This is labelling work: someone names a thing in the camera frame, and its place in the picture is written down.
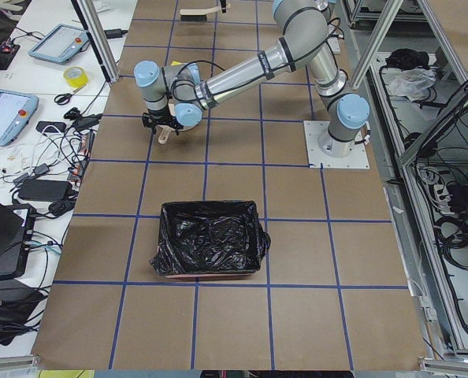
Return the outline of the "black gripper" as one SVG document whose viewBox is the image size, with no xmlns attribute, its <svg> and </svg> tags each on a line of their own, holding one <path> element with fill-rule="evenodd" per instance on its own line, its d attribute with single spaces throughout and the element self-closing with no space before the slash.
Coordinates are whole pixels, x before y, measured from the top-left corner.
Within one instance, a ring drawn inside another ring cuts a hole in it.
<svg viewBox="0 0 468 378">
<path fill-rule="evenodd" d="M 176 118 L 168 111 L 157 111 L 143 113 L 141 116 L 143 126 L 145 128 L 150 128 L 152 134 L 157 133 L 157 126 L 168 126 L 170 127 L 177 135 L 180 134 L 180 125 L 178 124 Z"/>
</svg>

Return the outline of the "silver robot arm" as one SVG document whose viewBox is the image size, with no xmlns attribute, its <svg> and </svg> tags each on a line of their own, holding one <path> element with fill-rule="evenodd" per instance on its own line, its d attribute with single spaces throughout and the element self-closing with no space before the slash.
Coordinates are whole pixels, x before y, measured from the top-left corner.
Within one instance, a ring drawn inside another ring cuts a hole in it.
<svg viewBox="0 0 468 378">
<path fill-rule="evenodd" d="M 193 128 L 205 111 L 222 102 L 285 72 L 307 68 L 331 118 L 326 138 L 354 142 L 370 107 L 351 91 L 347 73 L 338 67 L 328 45 L 329 25 L 334 22 L 329 2 L 275 1 L 272 12 L 282 33 L 275 44 L 207 80 L 201 80 L 196 61 L 168 66 L 139 62 L 134 77 L 147 107 L 143 125 L 167 126 L 176 132 Z"/>
</svg>

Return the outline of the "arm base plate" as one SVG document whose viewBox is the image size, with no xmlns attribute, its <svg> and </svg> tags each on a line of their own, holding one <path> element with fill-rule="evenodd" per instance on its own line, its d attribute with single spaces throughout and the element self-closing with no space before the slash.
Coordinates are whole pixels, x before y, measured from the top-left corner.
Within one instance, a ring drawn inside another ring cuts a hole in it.
<svg viewBox="0 0 468 378">
<path fill-rule="evenodd" d="M 329 135 L 328 121 L 303 122 L 308 166 L 312 169 L 369 169 L 363 135 L 350 142 L 338 142 Z"/>
</svg>

